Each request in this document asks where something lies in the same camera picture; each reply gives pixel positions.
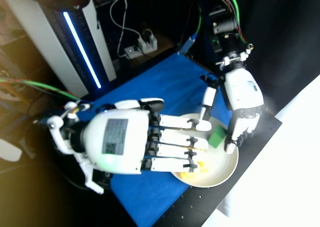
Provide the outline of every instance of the glowing light bar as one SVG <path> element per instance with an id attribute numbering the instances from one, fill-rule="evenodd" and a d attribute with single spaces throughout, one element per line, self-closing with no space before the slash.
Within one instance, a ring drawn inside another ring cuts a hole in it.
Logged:
<path id="1" fill-rule="evenodd" d="M 82 54 L 82 56 L 84 58 L 84 61 L 85 61 L 86 65 L 87 65 L 87 67 L 88 67 L 88 69 L 89 69 L 89 71 L 90 71 L 90 73 L 91 73 L 91 75 L 92 75 L 92 77 L 94 79 L 94 82 L 95 82 L 96 86 L 100 89 L 101 88 L 101 84 L 100 84 L 100 82 L 98 80 L 98 77 L 97 77 L 95 71 L 94 71 L 94 68 L 92 67 L 92 65 L 90 63 L 90 60 L 89 60 L 89 58 L 87 56 L 87 53 L 85 52 L 85 49 L 84 49 L 84 47 L 83 47 L 83 45 L 82 45 L 82 43 L 81 43 L 81 41 L 79 39 L 79 36 L 78 36 L 78 34 L 77 34 L 76 30 L 75 30 L 74 24 L 72 23 L 68 12 L 63 12 L 63 16 L 64 16 L 64 19 L 65 19 L 66 23 L 69 26 L 69 29 L 71 30 L 73 38 L 74 38 L 76 44 L 79 47 L 79 50 L 80 50 L 80 52 L 81 52 L 81 54 Z"/>

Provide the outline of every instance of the blue tablecloth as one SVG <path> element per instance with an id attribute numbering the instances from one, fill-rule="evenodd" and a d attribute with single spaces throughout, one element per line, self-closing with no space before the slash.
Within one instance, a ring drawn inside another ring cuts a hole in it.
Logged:
<path id="1" fill-rule="evenodd" d="M 207 72 L 182 55 L 172 55 L 161 63 L 106 94 L 94 103 L 97 108 L 121 100 L 148 97 L 163 98 L 163 114 L 180 116 L 199 113 L 207 85 L 199 78 Z M 83 112 L 81 120 L 90 120 L 95 112 Z M 231 113 L 221 91 L 212 116 L 228 126 Z M 115 174 L 111 189 L 139 227 L 149 227 L 180 197 L 188 185 L 171 173 L 144 171 L 141 175 Z"/>

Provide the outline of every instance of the green block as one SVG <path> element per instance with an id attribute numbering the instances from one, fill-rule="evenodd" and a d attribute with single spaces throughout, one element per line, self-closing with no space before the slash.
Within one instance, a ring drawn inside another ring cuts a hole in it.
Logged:
<path id="1" fill-rule="evenodd" d="M 222 140 L 226 137 L 227 130 L 221 126 L 218 126 L 210 136 L 208 143 L 214 148 L 218 148 Z"/>

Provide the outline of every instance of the white power strip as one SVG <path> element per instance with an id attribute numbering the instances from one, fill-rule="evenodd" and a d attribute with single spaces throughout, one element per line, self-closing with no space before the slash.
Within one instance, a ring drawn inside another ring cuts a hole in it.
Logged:
<path id="1" fill-rule="evenodd" d="M 127 59 L 134 59 L 139 56 L 143 56 L 144 54 L 151 53 L 153 51 L 156 51 L 158 49 L 158 41 L 156 37 L 152 34 L 150 36 L 150 41 L 145 42 L 142 38 L 138 38 L 138 45 L 139 47 L 137 50 L 135 50 L 134 46 L 129 46 L 124 49 L 126 52 L 126 58 Z"/>

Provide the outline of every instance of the white bowl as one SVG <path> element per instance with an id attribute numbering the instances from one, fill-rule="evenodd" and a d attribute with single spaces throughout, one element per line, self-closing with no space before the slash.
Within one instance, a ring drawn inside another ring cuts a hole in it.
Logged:
<path id="1" fill-rule="evenodd" d="M 191 118 L 191 119 L 198 119 L 199 114 L 198 113 L 188 113 L 184 114 L 181 117 L 184 118 Z M 215 131 L 215 129 L 218 126 L 223 127 L 224 129 L 227 129 L 226 126 L 221 123 L 219 120 L 211 117 L 210 123 L 212 125 L 212 128 L 210 131 L 190 131 L 190 130 L 176 130 L 180 134 L 184 135 L 191 135 L 195 137 L 200 137 L 208 140 L 211 136 L 211 134 Z M 238 147 L 234 149 L 234 152 L 232 154 L 226 154 L 224 150 L 225 146 L 225 140 L 223 140 L 220 145 L 217 148 L 212 147 L 209 145 L 208 147 L 208 171 L 207 172 L 199 172 L 196 174 L 196 176 L 188 179 L 182 179 L 177 172 L 172 172 L 172 174 L 179 179 L 180 181 L 194 187 L 199 188 L 210 188 L 215 187 L 223 182 L 225 182 L 227 179 L 230 178 L 230 176 L 235 172 L 236 167 L 238 165 L 239 160 L 239 150 Z"/>

